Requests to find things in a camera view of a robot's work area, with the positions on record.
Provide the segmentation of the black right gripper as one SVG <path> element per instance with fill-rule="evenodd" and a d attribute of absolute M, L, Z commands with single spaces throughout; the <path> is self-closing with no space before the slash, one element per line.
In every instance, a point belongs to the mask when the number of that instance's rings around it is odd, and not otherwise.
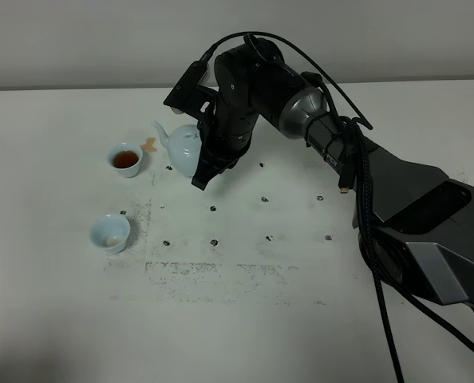
<path fill-rule="evenodd" d="M 199 123 L 202 148 L 192 185 L 204 190 L 227 168 L 232 169 L 251 145 L 257 111 L 239 106 L 218 95 Z"/>

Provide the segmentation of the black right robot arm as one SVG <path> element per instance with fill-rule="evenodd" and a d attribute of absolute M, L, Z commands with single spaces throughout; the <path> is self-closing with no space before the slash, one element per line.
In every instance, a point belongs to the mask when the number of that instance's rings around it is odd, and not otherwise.
<path fill-rule="evenodd" d="M 441 169 L 402 160 L 363 134 L 367 119 L 337 111 L 320 69 L 297 73 L 277 45 L 248 34 L 224 53 L 194 61 L 168 105 L 196 118 L 199 189 L 248 151 L 259 117 L 304 140 L 356 195 L 353 226 L 377 290 L 390 285 L 448 332 L 428 308 L 463 303 L 474 312 L 474 187 Z"/>

